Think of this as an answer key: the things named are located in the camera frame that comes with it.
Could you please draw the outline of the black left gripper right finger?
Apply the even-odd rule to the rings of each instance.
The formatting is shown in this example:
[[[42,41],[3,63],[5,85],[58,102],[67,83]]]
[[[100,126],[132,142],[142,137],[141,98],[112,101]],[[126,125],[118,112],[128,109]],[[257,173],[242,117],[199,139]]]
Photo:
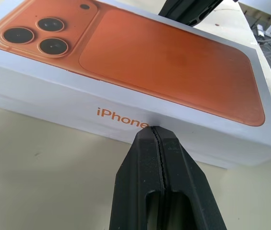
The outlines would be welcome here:
[[[161,229],[222,229],[222,215],[204,172],[172,131],[156,127],[154,134],[164,184]]]

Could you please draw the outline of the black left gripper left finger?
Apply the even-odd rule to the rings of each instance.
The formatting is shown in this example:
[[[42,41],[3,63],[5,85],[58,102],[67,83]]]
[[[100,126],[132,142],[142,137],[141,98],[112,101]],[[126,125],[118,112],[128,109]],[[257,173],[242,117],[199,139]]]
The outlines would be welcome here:
[[[115,178],[109,228],[160,230],[165,201],[159,141],[155,129],[139,131]]]

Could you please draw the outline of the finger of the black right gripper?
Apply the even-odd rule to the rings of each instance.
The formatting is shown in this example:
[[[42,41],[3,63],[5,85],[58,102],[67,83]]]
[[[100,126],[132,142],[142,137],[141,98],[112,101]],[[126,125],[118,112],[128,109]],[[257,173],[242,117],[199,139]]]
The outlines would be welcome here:
[[[158,15],[169,19],[179,19],[182,14],[178,9],[181,2],[181,0],[166,0]]]
[[[222,0],[184,0],[179,10],[182,10],[177,21],[188,26],[199,24],[210,14]]]

